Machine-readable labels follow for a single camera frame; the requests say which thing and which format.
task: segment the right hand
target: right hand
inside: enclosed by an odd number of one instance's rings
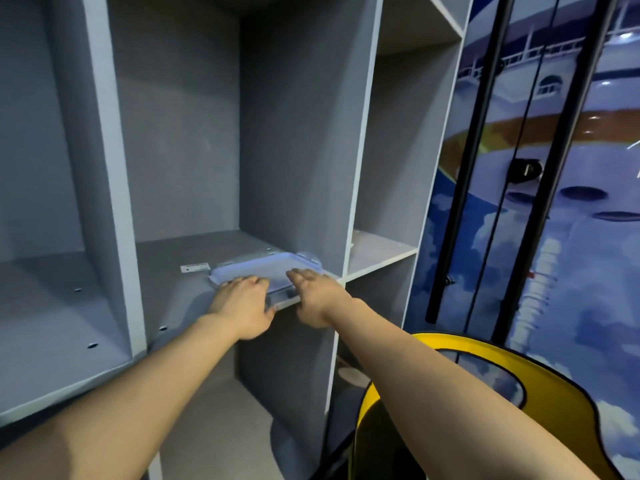
[[[318,274],[311,269],[292,269],[287,272],[287,277],[300,295],[300,321],[314,328],[332,325],[332,317],[340,307],[348,306],[353,300],[338,282],[326,274]]]

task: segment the cabinet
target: cabinet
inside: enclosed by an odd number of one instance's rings
[[[310,251],[400,325],[469,3],[0,0],[0,419],[202,314],[188,264]],[[312,472],[338,342],[279,311],[194,396],[164,478]]]

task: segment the yellow object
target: yellow object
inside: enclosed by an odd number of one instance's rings
[[[524,389],[522,411],[564,443],[599,478],[622,479],[604,452],[600,437],[598,409],[587,392],[578,384],[540,362],[481,340],[448,333],[418,333],[414,337],[436,350],[451,350],[475,355],[510,372],[520,381]],[[372,417],[373,411],[376,411],[375,416],[378,418],[365,421],[366,425],[364,425],[363,421],[365,418]],[[355,446],[351,459],[352,468],[350,468],[352,473],[358,472],[356,479],[368,478],[363,474],[364,470],[380,471],[381,456],[385,454],[382,452],[384,448],[373,448],[370,443],[372,443],[372,436],[377,434],[375,429],[388,429],[387,423],[390,423],[390,419],[386,411],[383,412],[378,391],[371,384],[365,393],[358,414]],[[384,435],[385,442],[389,438],[389,442],[395,443],[391,449],[394,451],[394,458],[397,459],[398,448],[406,449],[406,447],[404,444],[398,445],[401,440],[397,432],[385,431]],[[386,454],[389,456],[390,446],[387,445],[386,449]],[[370,461],[376,463],[375,470],[363,466],[363,463]]]

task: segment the mural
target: mural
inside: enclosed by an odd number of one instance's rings
[[[497,0],[474,0],[405,329],[435,272]],[[595,0],[516,0],[437,327],[489,339]],[[585,387],[610,458],[640,480],[640,0],[620,0],[508,346]]]

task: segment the hand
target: hand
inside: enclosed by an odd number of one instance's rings
[[[338,282],[326,274],[318,274],[311,269],[292,269],[287,272],[287,277],[300,295],[300,321],[314,328],[331,325],[332,316],[353,300]]]
[[[268,288],[269,280],[257,276],[223,283],[211,302],[208,315],[202,318],[213,316],[226,320],[238,340],[254,339],[267,331],[276,314],[273,306],[264,311]]]

